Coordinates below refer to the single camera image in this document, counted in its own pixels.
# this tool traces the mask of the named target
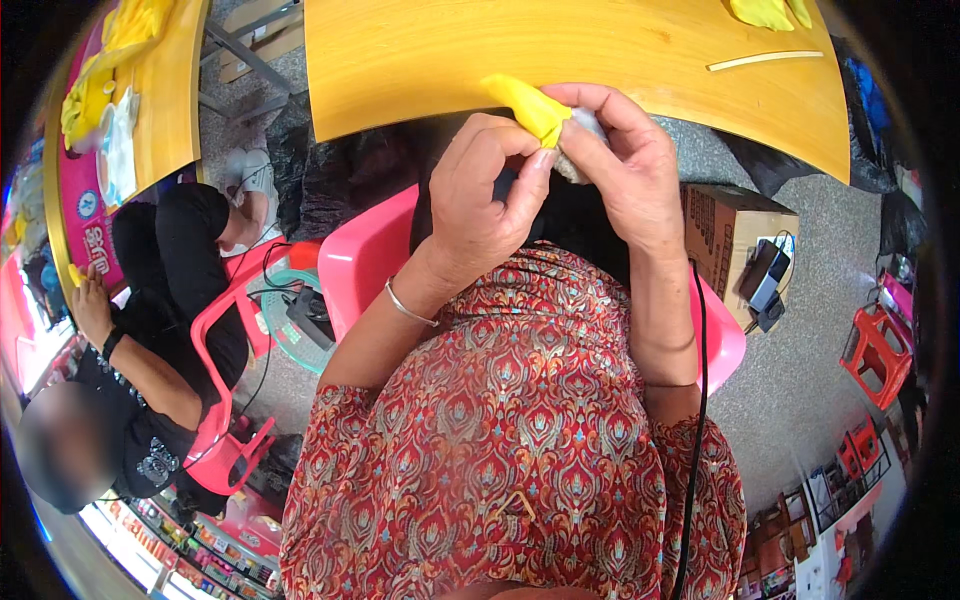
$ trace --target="paisley pattern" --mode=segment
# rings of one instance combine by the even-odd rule
[[[514,580],[668,597],[696,418],[647,419],[629,315],[609,276],[539,243],[452,300],[379,395],[318,389],[284,512],[286,596]],[[726,599],[746,518],[712,421],[698,470],[684,598]]]

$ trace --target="wrist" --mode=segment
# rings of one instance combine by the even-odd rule
[[[434,262],[436,257],[425,247],[427,241],[429,238],[403,265],[391,287],[404,308],[432,320],[441,307],[466,286],[460,285],[447,272],[440,271],[443,265]]]
[[[631,264],[645,264],[655,266],[684,265],[689,262],[686,255],[684,239],[673,238],[659,242],[628,242]]]
[[[459,294],[475,279],[458,267],[450,252],[442,248],[433,235],[417,247],[410,257],[410,263],[417,268],[423,285],[436,290],[438,294],[447,295],[447,300]]]
[[[115,325],[113,322],[108,322],[106,327],[98,329],[92,335],[86,336],[86,339],[89,340],[90,344],[92,344],[98,352],[103,353],[104,346],[107,344],[107,338],[110,337],[110,333],[113,332],[114,328]]]

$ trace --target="silver bangle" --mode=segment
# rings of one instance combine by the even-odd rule
[[[430,325],[431,327],[436,327],[440,325],[439,321],[430,321],[429,319],[425,319],[424,317],[421,317],[420,315],[412,313],[409,310],[407,310],[407,307],[404,306],[400,302],[400,300],[396,299],[396,295],[394,294],[394,288],[392,285],[390,285],[393,280],[394,280],[393,277],[387,277],[387,282],[383,284],[383,289],[387,290],[387,294],[390,294],[390,300],[394,301],[394,306],[396,306],[396,310],[400,311],[407,317],[416,319],[417,321],[420,321],[423,324]]]

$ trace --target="logo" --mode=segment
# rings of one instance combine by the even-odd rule
[[[86,221],[97,210],[97,194],[93,190],[86,190],[77,200],[77,214]]]

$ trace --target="woman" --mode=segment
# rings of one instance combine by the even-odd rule
[[[433,170],[432,234],[321,376],[283,519],[288,598],[670,596],[700,403],[674,147],[616,90],[543,91],[609,131],[610,149],[567,122],[560,145],[626,244],[632,294],[521,247],[553,154],[472,115]],[[698,470],[684,597],[726,599],[746,522],[712,421]]]
[[[89,347],[74,381],[43,390],[27,407],[17,436],[28,484],[62,512],[78,512],[109,487],[150,497],[178,474],[194,500],[226,506],[225,496],[200,492],[181,473],[197,427],[220,401],[190,324],[228,288],[221,250],[252,246],[267,225],[264,189],[248,186],[235,207],[216,188],[183,183],[157,205],[132,203],[117,213],[112,244],[131,296],[117,309],[103,276],[86,271],[72,309]],[[207,333],[228,387],[246,366],[246,335],[236,307]]]

